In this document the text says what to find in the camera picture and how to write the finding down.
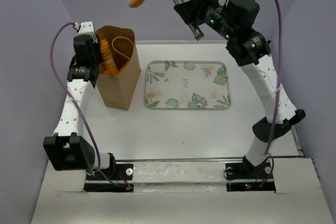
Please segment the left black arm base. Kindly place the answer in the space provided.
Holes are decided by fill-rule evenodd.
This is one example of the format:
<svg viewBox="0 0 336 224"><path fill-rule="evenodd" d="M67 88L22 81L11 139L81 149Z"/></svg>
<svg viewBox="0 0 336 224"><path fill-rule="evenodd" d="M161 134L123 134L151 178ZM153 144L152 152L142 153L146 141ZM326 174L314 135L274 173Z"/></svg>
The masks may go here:
<svg viewBox="0 0 336 224"><path fill-rule="evenodd" d="M115 172L110 169L100 172L87 172L83 190L88 193L131 193L134 190L134 164L117 162Z"/></svg>

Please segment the brown paper bag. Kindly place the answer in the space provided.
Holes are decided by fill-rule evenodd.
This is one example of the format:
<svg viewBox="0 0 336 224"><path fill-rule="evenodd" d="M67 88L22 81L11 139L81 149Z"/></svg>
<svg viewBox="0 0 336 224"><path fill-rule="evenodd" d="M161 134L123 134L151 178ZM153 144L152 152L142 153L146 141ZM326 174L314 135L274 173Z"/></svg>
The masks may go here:
<svg viewBox="0 0 336 224"><path fill-rule="evenodd" d="M105 106L128 110L138 82L141 68L135 42L135 33L128 28L103 26L96 34L100 41L108 42L118 74L112 77L104 74L99 65L97 87Z"/></svg>

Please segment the fake ridged spiral bread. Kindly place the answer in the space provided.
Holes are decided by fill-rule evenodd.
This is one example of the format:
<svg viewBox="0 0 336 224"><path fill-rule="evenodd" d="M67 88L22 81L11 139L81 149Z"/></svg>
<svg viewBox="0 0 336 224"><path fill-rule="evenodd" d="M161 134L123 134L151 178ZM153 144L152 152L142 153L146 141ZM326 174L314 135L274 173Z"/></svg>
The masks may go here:
<svg viewBox="0 0 336 224"><path fill-rule="evenodd" d="M108 42L105 39L101 40L100 42L100 52L103 58L102 64L104 67L104 74L115 77L119 71L116 67L116 64L114 63L114 59Z"/></svg>

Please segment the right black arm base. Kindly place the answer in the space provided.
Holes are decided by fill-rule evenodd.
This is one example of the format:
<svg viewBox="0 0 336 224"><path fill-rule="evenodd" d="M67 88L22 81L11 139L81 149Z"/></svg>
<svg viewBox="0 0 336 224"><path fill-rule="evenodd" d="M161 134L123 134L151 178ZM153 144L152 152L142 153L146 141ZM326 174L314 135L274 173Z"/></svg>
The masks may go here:
<svg viewBox="0 0 336 224"><path fill-rule="evenodd" d="M228 192L276 191L272 164L268 161L253 172L243 170L242 163L226 163L223 175Z"/></svg>

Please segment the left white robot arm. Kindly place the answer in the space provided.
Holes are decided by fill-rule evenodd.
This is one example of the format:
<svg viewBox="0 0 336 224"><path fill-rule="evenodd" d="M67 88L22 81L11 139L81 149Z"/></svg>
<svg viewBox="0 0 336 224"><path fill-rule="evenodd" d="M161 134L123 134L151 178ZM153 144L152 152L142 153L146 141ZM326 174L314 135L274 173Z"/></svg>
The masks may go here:
<svg viewBox="0 0 336 224"><path fill-rule="evenodd" d="M116 174L111 153L100 153L85 118L89 100L99 77L100 39L92 22L66 23L77 32L73 38L75 55L71 59L67 81L56 79L66 93L64 107L52 136L44 138L44 150L56 171L85 170L98 172L104 179Z"/></svg>

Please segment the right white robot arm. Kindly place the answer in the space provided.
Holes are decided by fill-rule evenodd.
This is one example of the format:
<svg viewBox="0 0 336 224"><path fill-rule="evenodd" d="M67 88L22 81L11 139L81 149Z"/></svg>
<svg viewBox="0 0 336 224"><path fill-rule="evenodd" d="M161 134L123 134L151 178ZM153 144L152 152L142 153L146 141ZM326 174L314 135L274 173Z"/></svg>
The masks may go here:
<svg viewBox="0 0 336 224"><path fill-rule="evenodd" d="M253 178L260 173L273 141L306 116L288 98L268 41L253 29L260 6L256 0L189 0L174 9L187 25L206 24L226 39L226 49L263 105L265 117L253 125L255 137L240 168L246 177Z"/></svg>

